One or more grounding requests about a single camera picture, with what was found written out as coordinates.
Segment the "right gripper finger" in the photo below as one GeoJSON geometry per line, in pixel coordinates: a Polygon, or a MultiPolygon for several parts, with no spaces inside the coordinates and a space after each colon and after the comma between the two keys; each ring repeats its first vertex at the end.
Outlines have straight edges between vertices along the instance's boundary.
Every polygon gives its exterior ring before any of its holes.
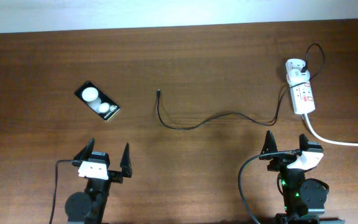
{"type": "Polygon", "coordinates": [[[301,151],[323,153],[322,146],[318,142],[309,141],[304,134],[299,136],[299,142],[301,151]]]}
{"type": "Polygon", "coordinates": [[[275,142],[273,133],[271,130],[268,130],[265,135],[264,145],[260,152],[260,160],[271,160],[275,156],[275,153],[278,152],[277,144],[275,142]]]}

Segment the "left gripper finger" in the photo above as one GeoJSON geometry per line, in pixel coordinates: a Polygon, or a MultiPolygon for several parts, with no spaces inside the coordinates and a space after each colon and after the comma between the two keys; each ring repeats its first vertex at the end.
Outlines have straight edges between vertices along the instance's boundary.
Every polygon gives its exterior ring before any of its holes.
{"type": "Polygon", "coordinates": [[[120,168],[121,168],[123,177],[126,177],[126,178],[132,177],[132,165],[131,165],[131,159],[130,159],[129,143],[127,143],[124,148],[124,152],[123,152],[121,163],[120,163],[120,168]]]}
{"type": "Polygon", "coordinates": [[[83,161],[87,161],[90,158],[94,148],[94,138],[91,138],[88,144],[73,158],[71,163],[75,167],[79,167],[83,161]]]}

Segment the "black smartphone with white circles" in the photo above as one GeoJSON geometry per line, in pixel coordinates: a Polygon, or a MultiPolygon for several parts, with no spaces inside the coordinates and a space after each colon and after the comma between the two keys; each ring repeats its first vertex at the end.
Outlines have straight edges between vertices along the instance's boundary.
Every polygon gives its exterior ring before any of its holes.
{"type": "Polygon", "coordinates": [[[89,80],[74,94],[104,121],[112,119],[121,109],[111,97],[89,80]]]}

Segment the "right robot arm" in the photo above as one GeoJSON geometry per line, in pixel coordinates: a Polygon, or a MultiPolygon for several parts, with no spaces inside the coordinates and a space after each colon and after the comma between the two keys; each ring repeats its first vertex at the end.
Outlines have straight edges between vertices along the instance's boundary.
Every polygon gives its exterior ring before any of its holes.
{"type": "Polygon", "coordinates": [[[277,185],[285,207],[285,213],[276,214],[275,223],[319,223],[325,211],[329,185],[305,177],[322,160],[323,148],[304,134],[299,136],[299,143],[294,151],[279,151],[272,132],[265,135],[261,159],[269,161],[268,171],[278,172],[277,185]]]}

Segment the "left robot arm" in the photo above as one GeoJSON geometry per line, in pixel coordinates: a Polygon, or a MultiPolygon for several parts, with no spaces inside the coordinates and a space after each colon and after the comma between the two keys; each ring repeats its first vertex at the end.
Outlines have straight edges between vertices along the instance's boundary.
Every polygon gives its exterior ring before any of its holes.
{"type": "Polygon", "coordinates": [[[109,154],[93,150],[95,140],[73,158],[72,165],[78,168],[78,176],[87,180],[82,192],[75,192],[65,202],[68,223],[101,224],[112,184],[121,184],[132,177],[129,144],[126,144],[119,171],[110,170],[109,154]]]}

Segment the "white USB charger plug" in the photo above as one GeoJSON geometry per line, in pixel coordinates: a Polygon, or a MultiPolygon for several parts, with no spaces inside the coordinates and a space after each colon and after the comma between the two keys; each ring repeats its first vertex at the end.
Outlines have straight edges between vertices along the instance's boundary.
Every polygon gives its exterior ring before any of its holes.
{"type": "Polygon", "coordinates": [[[288,72],[288,83],[290,85],[297,85],[299,83],[307,82],[310,79],[309,71],[301,72],[298,69],[293,69],[288,72]]]}

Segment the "white power strip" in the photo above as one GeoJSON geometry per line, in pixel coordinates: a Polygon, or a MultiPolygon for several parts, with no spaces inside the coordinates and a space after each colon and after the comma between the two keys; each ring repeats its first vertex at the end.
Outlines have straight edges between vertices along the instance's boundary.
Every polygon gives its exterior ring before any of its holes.
{"type": "MultiPolygon", "coordinates": [[[[288,72],[293,69],[302,70],[306,62],[302,59],[291,58],[285,63],[285,68],[288,72]]],[[[315,110],[314,98],[310,81],[299,83],[297,85],[290,85],[290,94],[295,114],[303,115],[311,113],[315,110]]]]}

